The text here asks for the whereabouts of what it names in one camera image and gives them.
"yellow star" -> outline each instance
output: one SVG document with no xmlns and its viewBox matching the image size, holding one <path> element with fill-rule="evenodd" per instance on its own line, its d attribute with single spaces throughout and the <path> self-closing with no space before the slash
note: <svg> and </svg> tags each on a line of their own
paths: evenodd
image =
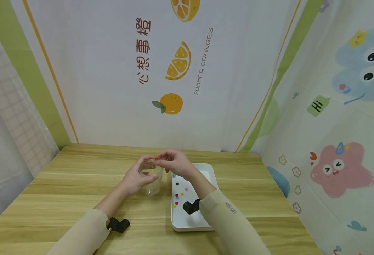
<svg viewBox="0 0 374 255">
<path fill-rule="evenodd" d="M 367 37 L 367 31 L 357 31 L 356 34 L 349 40 L 351 48 L 356 48 L 359 45 L 363 45 L 365 43 L 365 38 Z"/>
</svg>

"orange stripe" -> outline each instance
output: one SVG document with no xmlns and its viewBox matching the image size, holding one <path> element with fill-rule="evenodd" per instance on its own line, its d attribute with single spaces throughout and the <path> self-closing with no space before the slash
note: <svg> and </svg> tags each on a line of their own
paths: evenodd
<svg viewBox="0 0 374 255">
<path fill-rule="evenodd" d="M 26 12 L 27 12 L 27 15 L 28 15 L 28 17 L 30 19 L 31 25 L 32 25 L 32 27 L 34 29 L 35 35 L 37 36 L 37 40 L 38 40 L 38 42 L 40 44 L 42 53 L 44 54 L 45 61 L 47 62 L 48 68 L 50 69 L 51 76 L 52 76 L 52 78 L 54 80 L 54 83 L 55 83 L 55 86 L 56 86 L 56 88 L 58 90 L 58 94 L 59 94 L 59 96 L 61 98 L 62 105 L 64 106 L 65 113 L 67 114 L 69 124 L 71 125 L 72 132 L 74 133 L 75 140 L 76 140 L 77 143 L 79 143 L 78 142 L 78 137 L 77 137 L 77 132 L 75 131 L 74 124 L 72 123 L 71 116 L 69 115 L 67 105 L 65 104 L 64 97 L 62 95 L 60 86 L 59 86 L 58 81 L 57 81 L 57 77 L 55 76 L 54 69 L 52 68 L 50 59 L 48 58 L 47 51 L 45 51 L 44 43 L 42 42 L 40 33 L 38 31 L 37 25 L 35 24 L 35 21 L 34 21 L 32 13 L 31 13 L 30 7 L 28 6 L 27 0 L 22 0 L 22 1 L 23 1 L 23 4 L 24 4 L 24 7 L 26 8 Z"/>
<path fill-rule="evenodd" d="M 274 71 L 273 71 L 273 76 L 272 76 L 271 84 L 269 85 L 268 91 L 267 91 L 267 93 L 266 93 L 266 95 L 265 95 L 265 97 L 264 97 L 264 100 L 262 101 L 261 106 L 259 107 L 258 111 L 256 112 L 256 115 L 255 115 L 254 119 L 252 120 L 251 125 L 249 125 L 248 129 L 246 130 L 246 132 L 245 132 L 244 136 L 242 137 L 241 142 L 239 143 L 239 145 L 238 145 L 237 149 L 235 150 L 235 152 L 237 152 L 238 149 L 239 149 L 239 147 L 242 145 L 242 143 L 243 143 L 243 141 L 244 141 L 244 138 L 245 138 L 246 135 L 248 134 L 249 130 L 251 129 L 252 124 L 253 124 L 254 121 L 256 120 L 256 117 L 258 116 L 260 110 L 262 109 L 263 104 L 265 103 L 265 100 L 266 100 L 266 98 L 267 98 L 267 96 L 268 96 L 268 93 L 269 93 L 269 91 L 270 91 L 270 89 L 271 89 L 271 87 L 272 87 L 272 84 L 273 84 L 273 77 L 275 77 L 276 67 L 278 66 L 278 62 L 279 62 L 280 54 L 281 54 L 281 52 L 282 52 L 282 50 L 283 50 L 283 46 L 284 46 L 285 41 L 286 41 L 286 38 L 287 38 L 287 36 L 288 36 L 288 34 L 289 34 L 289 30 L 290 30 L 291 27 L 292 27 L 292 23 L 293 23 L 293 21 L 294 21 L 294 19 L 295 19 L 296 13 L 298 12 L 297 10 L 299 9 L 299 6 L 300 6 L 300 3 L 301 3 L 301 2 L 302 2 L 302 0 L 299 0 L 298 5 L 296 6 L 296 9 L 295 9 L 295 13 L 294 13 L 293 16 L 292 16 L 292 20 L 291 20 L 290 23 L 289 23 L 288 30 L 286 31 L 286 35 L 285 35 L 285 37 L 284 37 L 284 39 L 283 39 L 283 43 L 282 43 L 282 46 L 281 46 L 280 51 L 279 51 L 279 54 L 278 54 L 278 59 L 276 60 L 276 63 L 275 63 L 275 68 L 274 68 Z"/>
</svg>

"green stripe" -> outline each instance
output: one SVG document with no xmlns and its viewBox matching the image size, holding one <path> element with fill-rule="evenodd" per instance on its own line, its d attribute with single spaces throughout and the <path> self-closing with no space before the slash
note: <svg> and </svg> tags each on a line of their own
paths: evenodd
<svg viewBox="0 0 374 255">
<path fill-rule="evenodd" d="M 251 150 L 252 146 L 254 146 L 255 141 L 258 138 L 259 130 L 261 129 L 266 112 L 273 98 L 273 94 L 275 93 L 276 87 L 278 87 L 283 75 L 286 73 L 289 66 L 292 64 L 292 61 L 295 58 L 300 48 L 300 45 L 302 45 L 303 40 L 305 39 L 311 25 L 314 22 L 314 19 L 319 13 L 321 5 L 322 1 L 315 0 L 311 0 L 306 3 L 305 9 L 303 10 L 302 15 L 300 16 L 299 22 L 297 23 L 293 35 L 288 43 L 288 46 L 286 47 L 285 53 L 282 57 L 282 61 L 280 62 L 278 70 L 276 71 L 276 80 L 272 85 L 271 93 L 268 96 L 265 107 L 263 108 L 262 114 L 259 117 L 259 121 L 257 122 L 255 128 L 249 135 L 244 147 L 242 147 L 239 152 L 248 153 Z"/>
<path fill-rule="evenodd" d="M 67 131 L 10 0 L 0 0 L 0 42 L 58 147 L 61 149 L 70 144 Z"/>
</svg>

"orange slice illustration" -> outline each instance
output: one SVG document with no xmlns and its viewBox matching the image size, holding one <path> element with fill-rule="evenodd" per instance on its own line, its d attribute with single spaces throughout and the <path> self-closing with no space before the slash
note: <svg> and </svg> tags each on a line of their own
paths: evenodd
<svg viewBox="0 0 374 255">
<path fill-rule="evenodd" d="M 200 8 L 200 0 L 170 0 L 173 11 L 182 22 L 191 21 Z"/>
<path fill-rule="evenodd" d="M 161 110 L 161 113 L 171 115 L 179 113 L 183 107 L 183 100 L 181 99 L 181 96 L 174 93 L 165 94 L 160 99 L 160 102 L 152 101 L 152 103 L 155 107 Z"/>
<path fill-rule="evenodd" d="M 171 61 L 167 69 L 167 75 L 165 76 L 168 80 L 179 80 L 187 73 L 191 64 L 191 53 L 185 42 L 181 42 L 181 46 L 174 55 L 174 59 Z"/>
</svg>

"person's left hand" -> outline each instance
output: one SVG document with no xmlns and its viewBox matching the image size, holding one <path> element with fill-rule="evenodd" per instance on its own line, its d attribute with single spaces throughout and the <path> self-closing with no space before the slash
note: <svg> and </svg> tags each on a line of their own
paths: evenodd
<svg viewBox="0 0 374 255">
<path fill-rule="evenodd" d="M 136 163 L 133 164 L 120 181 L 120 186 L 128 193 L 128 195 L 138 192 L 144 185 L 154 182 L 158 175 L 143 175 L 139 172 L 140 165 L 147 159 L 154 159 L 155 156 L 141 156 Z"/>
</svg>

